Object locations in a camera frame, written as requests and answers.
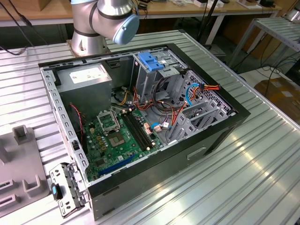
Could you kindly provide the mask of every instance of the slotted aluminum surface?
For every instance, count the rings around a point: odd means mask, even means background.
[[[300,51],[300,24],[278,17],[255,19],[255,25],[293,50]]]
[[[0,224],[293,224],[300,217],[300,128],[264,102],[232,71],[188,35],[168,31],[136,35],[112,51],[175,43],[250,112],[212,154],[94,222],[89,209],[62,219],[50,195]],[[0,133],[33,127],[49,170],[68,162],[39,74],[38,62],[72,58],[66,44],[0,53]]]

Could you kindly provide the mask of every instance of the cardboard box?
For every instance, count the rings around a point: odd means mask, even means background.
[[[34,11],[42,11],[51,0],[11,0],[14,6]]]
[[[266,92],[268,80],[259,82],[254,88],[262,95]],[[300,124],[300,87],[280,77],[271,79],[266,98],[288,117]]]

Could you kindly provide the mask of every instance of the blue pcie slot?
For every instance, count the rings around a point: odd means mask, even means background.
[[[116,170],[116,169],[122,167],[123,165],[126,165],[126,164],[130,163],[131,160],[132,160],[132,158],[133,158],[134,156],[135,156],[135,154],[132,155],[132,156],[130,156],[130,157],[127,158],[127,159],[124,159],[123,161],[121,161],[121,162],[119,162],[119,163],[117,163],[117,164],[115,164],[115,165],[112,165],[112,166],[110,166],[110,167],[108,167],[108,168],[106,168],[106,169],[104,169],[104,170],[99,171],[99,172],[98,172],[98,176],[100,177],[101,175],[110,173],[111,171],[114,171],[114,170]]]

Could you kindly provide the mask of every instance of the computer chassis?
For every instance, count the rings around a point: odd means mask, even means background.
[[[145,61],[143,53],[149,53],[151,61]],[[192,97],[195,86],[190,86],[193,83],[214,86],[218,83],[175,44],[47,62],[39,64],[39,67],[71,162],[57,165],[50,172],[52,194],[58,200],[63,217],[86,206],[90,207],[94,219],[99,219],[211,153],[250,115],[222,88],[196,90],[197,98],[192,101],[193,105],[187,107],[185,99]],[[83,71],[84,79],[78,82],[77,79],[82,79]],[[164,80],[159,87],[161,91],[154,94],[162,104],[164,101],[173,107],[185,104],[183,110],[178,110],[172,128],[164,130],[162,127],[161,133],[148,128],[148,124],[158,120],[158,116],[150,111],[151,107],[145,111],[135,109],[137,104],[152,102],[155,85],[160,80]],[[116,106],[111,114],[111,91],[114,93],[120,87],[128,87],[128,92],[135,90],[137,94],[135,100],[126,102],[129,109],[116,113]],[[81,128],[79,132],[80,123],[74,119],[77,113],[71,105],[77,105],[79,118],[85,115],[87,121],[84,126],[87,129]],[[128,125],[128,129],[136,124],[135,121],[129,121],[131,125],[126,123],[128,118],[125,117],[131,113],[137,119],[142,117],[143,123],[139,120],[137,122],[141,124],[146,136],[149,132],[154,134],[155,140],[149,138],[154,147],[142,150],[140,154],[137,151],[122,153],[120,163],[113,166],[107,164],[105,169],[102,168],[98,175],[91,178],[93,176],[89,176],[87,171],[90,171],[88,168],[92,160],[89,162],[87,156],[95,145],[91,146],[87,138],[94,134],[97,136],[95,132],[101,130],[100,126],[94,126],[91,122],[96,118],[97,123],[98,113],[110,114],[112,121],[119,121],[116,130],[109,132],[121,132],[123,124]],[[139,136],[132,134],[135,132],[133,129],[129,130],[130,134],[124,131],[122,143],[126,144],[132,137],[133,141],[139,143],[140,140],[136,140]],[[108,156],[102,149],[105,146],[112,150],[118,148],[112,147],[105,135],[100,137],[99,134],[98,140],[92,140],[103,143],[99,146],[100,166],[108,162]]]

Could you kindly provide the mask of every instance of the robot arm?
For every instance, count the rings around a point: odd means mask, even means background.
[[[139,18],[130,0],[71,0],[74,18],[72,50],[80,55],[107,52],[105,38],[125,45],[134,37]]]

